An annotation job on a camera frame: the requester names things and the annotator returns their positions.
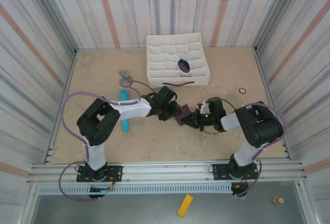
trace yellow sponge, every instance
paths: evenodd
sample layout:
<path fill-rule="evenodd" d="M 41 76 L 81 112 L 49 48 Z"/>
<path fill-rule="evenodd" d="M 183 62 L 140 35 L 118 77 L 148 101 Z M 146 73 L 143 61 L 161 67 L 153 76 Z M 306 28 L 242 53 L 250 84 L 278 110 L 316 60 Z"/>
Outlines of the yellow sponge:
<path fill-rule="evenodd" d="M 181 203 L 181 206 L 180 206 L 179 210 L 177 211 L 178 216 L 180 216 L 182 218 L 185 216 L 185 214 L 186 214 L 186 212 L 187 212 L 187 210 L 188 210 L 188 208 L 189 208 L 189 206 L 190 206 L 193 198 L 194 197 L 191 196 L 191 195 L 189 195 L 189 194 L 187 194 L 185 196 L 183 202 Z"/>

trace gray metal floor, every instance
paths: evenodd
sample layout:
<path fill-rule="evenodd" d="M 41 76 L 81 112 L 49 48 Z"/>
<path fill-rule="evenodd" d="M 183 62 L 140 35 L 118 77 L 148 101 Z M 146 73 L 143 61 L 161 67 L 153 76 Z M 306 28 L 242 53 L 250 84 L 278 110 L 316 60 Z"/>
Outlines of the gray metal floor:
<path fill-rule="evenodd" d="M 244 200 L 230 194 L 194 194 L 186 216 L 180 218 L 176 212 L 184 196 L 112 195 L 92 203 L 40 196 L 32 223 L 306 223 L 293 182 L 257 183 Z M 274 197 L 283 197 L 285 202 L 275 205 Z"/>

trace wooden tabletop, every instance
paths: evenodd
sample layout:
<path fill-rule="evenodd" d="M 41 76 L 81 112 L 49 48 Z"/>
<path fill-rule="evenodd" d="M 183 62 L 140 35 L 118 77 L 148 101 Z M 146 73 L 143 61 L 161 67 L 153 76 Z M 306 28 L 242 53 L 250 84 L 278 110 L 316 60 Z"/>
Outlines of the wooden tabletop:
<path fill-rule="evenodd" d="M 208 47 L 204 48 L 204 52 L 211 72 L 210 83 L 206 87 L 172 87 L 178 94 L 180 105 L 196 106 L 216 96 L 230 101 L 235 107 L 260 100 L 268 103 L 250 47 Z M 110 100 L 119 100 L 122 89 L 119 70 L 127 70 L 135 80 L 148 83 L 145 49 L 79 52 L 69 93 L 87 91 Z M 141 94 L 150 92 L 137 83 L 133 86 Z M 246 93 L 240 94 L 239 88 L 245 88 Z M 131 99 L 137 97 L 136 93 L 128 91 Z M 93 101 L 89 96 L 75 96 L 66 105 L 65 122 L 77 134 L 77 119 Z M 227 113 L 231 112 L 229 105 L 224 103 L 224 107 Z M 205 130 L 214 132 L 213 127 L 206 127 Z M 179 126 L 175 119 L 163 122 L 157 116 L 139 117 L 129 120 L 128 133 L 122 131 L 121 124 L 116 125 L 106 142 L 105 155 L 107 162 L 228 159 L 243 142 L 241 129 L 212 135 Z M 81 141 L 60 126 L 52 163 L 71 163 L 83 160 L 85 156 Z M 279 142 L 259 157 L 284 156 L 284 148 Z"/>

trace white fabric organizer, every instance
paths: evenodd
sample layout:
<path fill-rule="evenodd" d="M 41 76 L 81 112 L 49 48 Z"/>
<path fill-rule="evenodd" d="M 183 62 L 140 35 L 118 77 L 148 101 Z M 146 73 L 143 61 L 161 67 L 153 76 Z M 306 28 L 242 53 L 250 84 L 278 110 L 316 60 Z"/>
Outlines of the white fabric organizer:
<path fill-rule="evenodd" d="M 147 77 L 153 88 L 166 85 L 206 86 L 210 69 L 204 55 L 199 32 L 182 35 L 150 35 L 146 37 Z M 178 61 L 189 63 L 190 72 L 179 69 Z"/>

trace dark purple object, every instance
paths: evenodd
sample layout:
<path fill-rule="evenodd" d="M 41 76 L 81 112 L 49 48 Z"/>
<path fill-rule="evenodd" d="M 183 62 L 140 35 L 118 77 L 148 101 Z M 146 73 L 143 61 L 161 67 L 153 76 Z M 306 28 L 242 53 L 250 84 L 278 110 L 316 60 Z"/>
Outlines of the dark purple object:
<path fill-rule="evenodd" d="M 184 124 L 181 122 L 181 119 L 190 115 L 192 112 L 189 110 L 189 107 L 187 104 L 185 104 L 184 106 L 179 105 L 179 108 L 181 110 L 181 114 L 179 114 L 178 116 L 175 116 L 175 119 L 176 119 L 177 123 L 181 126 Z"/>
<path fill-rule="evenodd" d="M 179 65 L 179 69 L 184 73 L 188 73 L 190 71 L 189 63 L 186 60 L 180 59 L 177 65 Z"/>

